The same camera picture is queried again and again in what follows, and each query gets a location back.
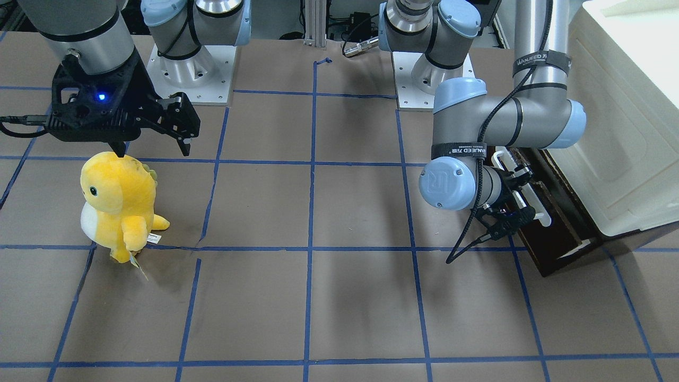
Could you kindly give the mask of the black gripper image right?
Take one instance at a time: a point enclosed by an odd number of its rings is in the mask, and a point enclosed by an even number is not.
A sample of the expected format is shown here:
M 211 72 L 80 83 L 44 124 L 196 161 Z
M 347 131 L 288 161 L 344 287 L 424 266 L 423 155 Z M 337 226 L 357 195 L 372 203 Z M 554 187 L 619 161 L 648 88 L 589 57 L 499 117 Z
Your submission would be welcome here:
M 500 177 L 500 194 L 494 203 L 481 206 L 475 218 L 486 227 L 486 233 L 476 241 L 496 241 L 504 236 L 515 234 L 521 227 L 531 223 L 536 215 L 535 208 L 520 205 L 514 192 L 529 183 L 533 172 L 521 165 L 514 171 L 495 169 Z

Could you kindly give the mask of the grey robot arm image right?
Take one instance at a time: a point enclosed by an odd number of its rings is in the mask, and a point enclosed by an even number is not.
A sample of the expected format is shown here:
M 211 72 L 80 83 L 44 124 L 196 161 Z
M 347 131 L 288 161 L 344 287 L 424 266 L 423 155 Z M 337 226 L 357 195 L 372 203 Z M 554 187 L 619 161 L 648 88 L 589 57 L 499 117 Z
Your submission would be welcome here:
M 582 104 L 568 99 L 568 1 L 516 2 L 513 88 L 488 94 L 485 82 L 454 76 L 437 85 L 431 161 L 419 180 L 422 198 L 440 210 L 502 205 L 509 174 L 485 166 L 490 146 L 563 149 L 584 134 Z M 482 15 L 468 1 L 387 1 L 379 13 L 380 48 L 422 53 L 434 68 L 460 70 Z

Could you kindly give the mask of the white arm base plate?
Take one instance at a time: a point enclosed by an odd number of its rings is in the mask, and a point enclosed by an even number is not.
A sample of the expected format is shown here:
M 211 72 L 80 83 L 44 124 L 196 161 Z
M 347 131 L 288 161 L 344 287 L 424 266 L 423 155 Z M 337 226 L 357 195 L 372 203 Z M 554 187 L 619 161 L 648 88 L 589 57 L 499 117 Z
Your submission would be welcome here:
M 431 64 L 424 54 L 392 53 L 398 108 L 401 111 L 431 111 L 439 85 L 453 77 L 474 77 L 470 56 L 463 65 L 444 70 Z
M 226 106 L 230 102 L 237 48 L 202 46 L 184 60 L 158 56 L 153 46 L 146 66 L 154 89 L 161 98 L 183 92 L 195 106 Z

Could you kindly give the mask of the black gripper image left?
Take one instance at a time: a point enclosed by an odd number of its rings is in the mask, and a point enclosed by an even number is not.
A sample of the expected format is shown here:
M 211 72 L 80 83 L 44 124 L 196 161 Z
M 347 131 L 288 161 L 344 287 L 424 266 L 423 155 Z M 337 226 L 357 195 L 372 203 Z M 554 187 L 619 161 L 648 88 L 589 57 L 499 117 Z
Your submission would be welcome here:
M 190 155 L 201 119 L 184 92 L 160 99 L 138 50 L 120 67 L 97 75 L 85 73 L 80 62 L 68 53 L 56 70 L 45 124 L 49 134 L 66 142 L 107 143 L 122 157 L 125 142 L 150 128 L 174 138 L 182 155 Z

